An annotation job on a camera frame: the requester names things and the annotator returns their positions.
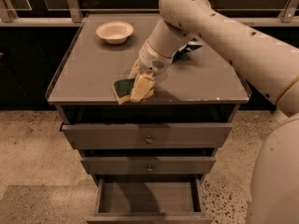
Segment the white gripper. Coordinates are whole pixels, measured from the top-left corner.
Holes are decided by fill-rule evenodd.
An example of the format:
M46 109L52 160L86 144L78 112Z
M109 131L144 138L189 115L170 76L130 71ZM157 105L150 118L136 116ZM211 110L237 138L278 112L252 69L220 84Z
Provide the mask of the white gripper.
M148 40L144 42L139 51L138 60L135 61L128 76L129 79L135 78L130 94L131 102L138 103L142 99L151 97L155 84L153 74L160 75L163 73L172 64L173 57L173 52L162 54L160 51L156 51ZM140 69L147 73L139 74Z

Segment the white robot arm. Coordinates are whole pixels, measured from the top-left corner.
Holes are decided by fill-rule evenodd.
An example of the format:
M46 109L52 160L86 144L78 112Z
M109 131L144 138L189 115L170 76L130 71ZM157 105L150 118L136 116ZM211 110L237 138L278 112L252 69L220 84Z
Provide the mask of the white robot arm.
M159 0L161 19L131 71L142 100L193 36L202 38L286 119L255 162L246 224L299 224L299 50L211 8L207 0Z

